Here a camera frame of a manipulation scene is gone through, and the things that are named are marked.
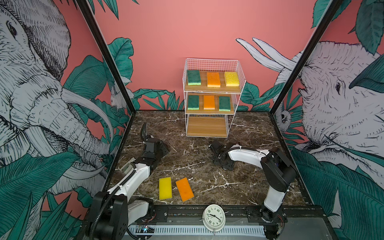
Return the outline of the dark green sponge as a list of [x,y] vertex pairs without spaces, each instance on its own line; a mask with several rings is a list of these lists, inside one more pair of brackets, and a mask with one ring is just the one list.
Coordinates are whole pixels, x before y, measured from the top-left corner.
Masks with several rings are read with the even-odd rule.
[[189,86],[200,86],[202,83],[199,70],[187,70],[187,77]]
[[219,97],[219,111],[230,112],[231,111],[231,98],[227,96]]
[[200,97],[198,95],[189,95],[187,110],[195,111],[199,109],[200,109]]

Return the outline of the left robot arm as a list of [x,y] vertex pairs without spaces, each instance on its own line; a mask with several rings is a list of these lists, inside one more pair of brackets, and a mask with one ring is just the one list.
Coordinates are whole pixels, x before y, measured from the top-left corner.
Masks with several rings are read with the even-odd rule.
[[86,236],[90,240],[121,240],[132,223],[154,212],[149,200],[128,202],[170,151],[162,140],[147,134],[147,123],[143,123],[140,137],[145,145],[141,155],[128,164],[128,173],[93,199],[86,222]]

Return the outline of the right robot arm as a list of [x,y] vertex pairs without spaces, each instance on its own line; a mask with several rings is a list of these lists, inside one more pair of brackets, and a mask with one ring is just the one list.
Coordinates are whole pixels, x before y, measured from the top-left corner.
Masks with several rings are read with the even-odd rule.
[[284,222],[282,204],[291,183],[297,177],[294,163],[285,153],[273,147],[270,150],[256,150],[239,144],[221,144],[214,140],[209,144],[213,163],[225,171],[232,171],[235,162],[243,162],[261,168],[269,183],[267,196],[257,216],[266,223]]

